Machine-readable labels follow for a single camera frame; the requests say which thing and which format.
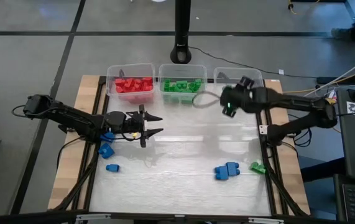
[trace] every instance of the plastic bin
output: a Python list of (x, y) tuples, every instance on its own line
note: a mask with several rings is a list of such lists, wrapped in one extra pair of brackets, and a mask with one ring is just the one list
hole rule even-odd
[(254, 68), (215, 68), (214, 83), (237, 84), (242, 76), (253, 79), (252, 87), (264, 86), (262, 73)]
[[(140, 90), (118, 93), (115, 80), (121, 78), (128, 80), (129, 78), (142, 80), (143, 78), (152, 78), (152, 88), (150, 90)], [(113, 65), (107, 69), (107, 95), (120, 100), (126, 100), (131, 103), (147, 103), (152, 101), (154, 90), (156, 88), (155, 82), (155, 67), (151, 63), (138, 63), (131, 65)]]
[[(170, 80), (169, 86), (175, 87), (172, 91), (165, 89), (167, 80)], [(184, 81), (187, 81), (187, 85), (180, 84)], [(192, 83), (199, 82), (197, 88), (192, 86)], [(199, 91), (205, 90), (206, 84), (206, 68), (203, 65), (163, 64), (159, 67), (159, 90), (166, 103), (192, 104), (192, 98)]]

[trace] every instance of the wooden edge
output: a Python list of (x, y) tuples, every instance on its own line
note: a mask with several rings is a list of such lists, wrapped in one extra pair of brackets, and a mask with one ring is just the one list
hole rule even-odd
[[(98, 80), (98, 75), (82, 76), (74, 108), (87, 113), (92, 112), (96, 98)], [(71, 141), (77, 137), (78, 135), (76, 133), (68, 133), (65, 142)], [(76, 184), (84, 147), (84, 141), (77, 141), (63, 150), (60, 157), (60, 165), (53, 184), (52, 195), (48, 202), (49, 209), (59, 205)]]
[[(278, 93), (282, 93), (282, 86), (279, 80), (264, 80), (264, 82), (265, 87), (272, 88)], [(289, 122), (288, 112), (286, 109), (272, 108), (270, 110), (270, 114), (273, 124), (281, 125)], [(266, 120), (265, 118), (263, 118), (263, 116), (262, 120), (263, 123), (266, 123)], [(289, 143), (293, 146), (295, 145), (292, 138), (285, 138), (284, 142)], [(297, 153), (286, 145), (277, 146), (277, 150), (282, 173), (282, 180), (284, 182), (285, 188), (287, 189), (293, 200), (299, 205), (299, 207), (305, 213), (310, 214), (310, 208), (308, 207), (307, 196), (304, 189), (304, 183), (302, 180), (302, 173), (300, 171)], [(277, 206), (277, 213), (282, 213), (279, 192), (274, 184), (273, 191), (275, 204)]]

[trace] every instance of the blue toy piece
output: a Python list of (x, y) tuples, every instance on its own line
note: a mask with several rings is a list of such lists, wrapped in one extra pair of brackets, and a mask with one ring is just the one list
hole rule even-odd
[(114, 141), (115, 135), (112, 132), (108, 132), (105, 134), (102, 134), (100, 136), (100, 139), (103, 141), (107, 141), (109, 143), (112, 143)]
[(100, 149), (98, 149), (98, 154), (100, 154), (104, 159), (111, 157), (115, 152), (111, 149), (108, 143), (104, 143)]
[(226, 167), (228, 170), (228, 175), (230, 177), (234, 177), (236, 175), (239, 175), (241, 172), (239, 171), (239, 164), (237, 162), (227, 162)]
[(216, 173), (216, 180), (228, 180), (228, 171), (226, 166), (219, 166), (214, 168)]
[(119, 172), (119, 165), (116, 164), (110, 164), (105, 167), (106, 170), (111, 171), (111, 172)]

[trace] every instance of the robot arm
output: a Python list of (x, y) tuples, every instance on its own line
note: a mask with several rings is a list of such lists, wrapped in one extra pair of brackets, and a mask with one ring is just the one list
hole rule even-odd
[(221, 94), (220, 104), (223, 113), (230, 117), (238, 108), (247, 113), (260, 113), (264, 109), (275, 107), (308, 111), (309, 114), (283, 125), (271, 124), (263, 131), (271, 144), (281, 145), (288, 134), (311, 127), (332, 128), (337, 124), (333, 105), (323, 98), (307, 98), (302, 96), (284, 95), (266, 87), (252, 88), (254, 81), (242, 77), (235, 86), (226, 86)]
[(92, 115), (84, 111), (64, 105), (62, 102), (53, 100), (48, 95), (33, 95), (28, 97), (23, 112), (27, 118), (44, 119), (60, 123), (58, 126), (66, 132), (67, 128), (74, 129), (87, 141), (95, 142), (100, 136), (111, 130), (113, 134), (141, 133), (141, 147), (146, 147), (145, 140), (163, 130), (145, 129), (144, 121), (160, 121), (162, 118), (152, 116), (144, 110), (144, 105), (139, 106), (139, 111), (126, 112), (112, 111), (105, 115)]

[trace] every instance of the table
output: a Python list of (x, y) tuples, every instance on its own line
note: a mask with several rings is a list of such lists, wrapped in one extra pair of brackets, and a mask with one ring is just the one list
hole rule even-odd
[[(74, 105), (75, 108), (91, 113), (99, 79), (99, 76), (83, 75)], [(279, 80), (265, 80), (265, 86), (282, 92)], [(102, 110), (105, 90), (101, 93), (98, 111)], [(285, 109), (274, 108), (270, 113), (274, 124), (284, 124), (288, 121), (287, 111)], [(263, 123), (266, 123), (265, 116), (262, 117), (262, 120)], [(75, 133), (68, 133), (66, 142), (74, 138), (77, 138)], [(293, 145), (292, 139), (287, 138), (284, 139), (284, 141)], [(53, 185), (52, 196), (48, 204), (49, 208), (57, 206), (75, 184), (80, 169), (84, 145), (84, 142), (80, 141), (64, 149)], [(279, 146), (277, 149), (279, 152), (280, 169), (285, 188), (294, 201), (299, 204), (300, 208), (310, 214), (296, 152), (287, 146)], [(86, 195), (85, 192), (86, 184), (82, 188), (78, 208), (83, 208), (83, 202), (85, 201)], [(274, 198), (277, 213), (281, 214), (282, 209), (280, 206), (279, 194), (275, 187)]]

